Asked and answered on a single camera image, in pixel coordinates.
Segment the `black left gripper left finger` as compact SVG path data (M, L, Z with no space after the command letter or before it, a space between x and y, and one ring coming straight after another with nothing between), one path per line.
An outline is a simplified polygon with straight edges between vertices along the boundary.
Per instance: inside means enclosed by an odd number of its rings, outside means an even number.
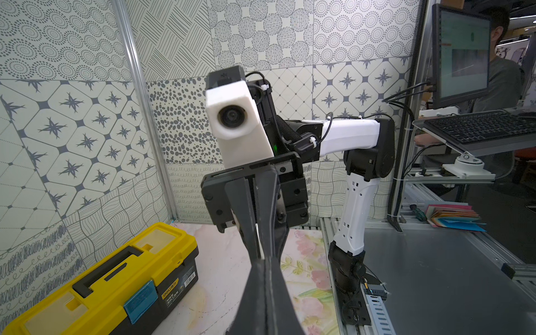
M251 265L247 284L241 297L237 314L226 334L266 334L266 262L255 260Z

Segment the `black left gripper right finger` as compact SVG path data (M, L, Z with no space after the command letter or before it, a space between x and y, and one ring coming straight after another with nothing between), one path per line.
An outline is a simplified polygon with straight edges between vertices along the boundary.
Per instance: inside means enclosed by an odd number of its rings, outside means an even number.
M266 334L304 334L276 258L265 259Z

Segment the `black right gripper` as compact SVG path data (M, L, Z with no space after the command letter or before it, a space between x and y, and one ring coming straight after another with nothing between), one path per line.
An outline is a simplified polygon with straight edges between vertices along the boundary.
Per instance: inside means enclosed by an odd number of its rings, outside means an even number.
M212 223L220 233L230 227L234 215L249 259L254 263L261 259L248 182L254 175L260 245L266 258L280 260L289 233L288 226L299 226L308 221L307 183L297 153L290 152L207 174L200 185L202 196Z

